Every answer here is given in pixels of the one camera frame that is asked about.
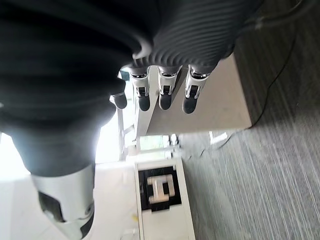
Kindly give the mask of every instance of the gray carpet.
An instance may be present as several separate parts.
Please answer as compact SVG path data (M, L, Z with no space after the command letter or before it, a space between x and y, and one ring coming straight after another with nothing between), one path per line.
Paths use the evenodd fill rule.
M264 12L286 7L266 2ZM292 58L254 128L218 150L207 133L180 136L197 240L320 240L320 7L297 27ZM253 122L293 32L268 29L237 42Z

